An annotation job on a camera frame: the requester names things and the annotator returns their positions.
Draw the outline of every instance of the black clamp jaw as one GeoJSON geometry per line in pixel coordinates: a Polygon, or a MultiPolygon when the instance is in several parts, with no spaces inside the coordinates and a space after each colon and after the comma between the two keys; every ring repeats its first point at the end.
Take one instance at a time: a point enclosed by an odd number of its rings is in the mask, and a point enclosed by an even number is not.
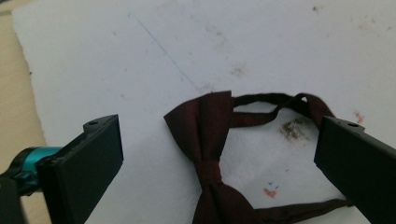
{"type": "Polygon", "coordinates": [[[324,117],[317,167],[371,223],[396,222],[396,149],[358,124],[324,117]]]}
{"type": "Polygon", "coordinates": [[[30,147],[0,175],[0,223],[27,223],[20,197],[42,190],[52,223],[84,223],[123,163],[117,115],[92,120],[65,147],[30,147]]]}

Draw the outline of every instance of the white surface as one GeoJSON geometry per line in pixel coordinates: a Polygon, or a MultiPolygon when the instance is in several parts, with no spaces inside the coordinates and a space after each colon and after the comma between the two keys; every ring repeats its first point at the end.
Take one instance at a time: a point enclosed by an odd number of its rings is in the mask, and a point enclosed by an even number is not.
{"type": "MultiPolygon", "coordinates": [[[[13,12],[47,143],[120,115],[125,162],[88,223],[190,223],[200,194],[163,115],[210,91],[311,92],[396,147],[396,3],[390,1],[54,1],[13,12]]],[[[249,110],[269,110],[252,105],[249,110]]],[[[342,197],[312,162],[318,132],[231,130],[223,181],[256,208],[342,197]],[[278,188],[266,196],[263,188],[278,188]]],[[[356,208],[305,223],[368,223],[356,208]]]]}

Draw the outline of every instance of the beige surface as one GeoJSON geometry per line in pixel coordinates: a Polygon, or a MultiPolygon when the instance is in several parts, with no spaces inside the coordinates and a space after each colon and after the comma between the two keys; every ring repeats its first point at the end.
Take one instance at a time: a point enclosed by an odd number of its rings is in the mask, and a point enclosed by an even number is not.
{"type": "MultiPolygon", "coordinates": [[[[0,174],[27,147],[44,146],[35,111],[29,67],[12,27],[11,10],[32,0],[13,0],[0,5],[0,174]]],[[[44,197],[22,197],[29,223],[50,223],[44,197]]]]}

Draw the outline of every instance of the fabric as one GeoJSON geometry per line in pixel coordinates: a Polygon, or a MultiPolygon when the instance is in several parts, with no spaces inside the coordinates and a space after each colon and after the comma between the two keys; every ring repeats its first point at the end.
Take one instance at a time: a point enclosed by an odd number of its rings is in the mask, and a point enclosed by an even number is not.
{"type": "Polygon", "coordinates": [[[334,117],[329,107],[314,95],[301,93],[291,97],[268,93],[232,97],[230,91],[190,100],[164,116],[177,145],[194,163],[202,187],[193,224],[295,223],[351,205],[348,200],[334,199],[255,210],[241,193],[222,182],[219,158],[229,129],[268,123],[283,107],[311,118],[317,127],[323,116],[334,117]],[[277,107],[270,113],[233,112],[237,106],[254,102],[267,102],[277,107]]]}

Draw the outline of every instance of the teal clamp part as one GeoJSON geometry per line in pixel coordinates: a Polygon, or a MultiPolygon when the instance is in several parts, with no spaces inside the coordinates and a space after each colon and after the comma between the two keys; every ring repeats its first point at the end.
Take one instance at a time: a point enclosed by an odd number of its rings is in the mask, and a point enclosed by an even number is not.
{"type": "Polygon", "coordinates": [[[32,172],[37,175],[35,169],[35,163],[43,159],[44,157],[51,156],[61,150],[61,147],[38,147],[32,151],[25,159],[22,170],[26,172],[32,172]]]}

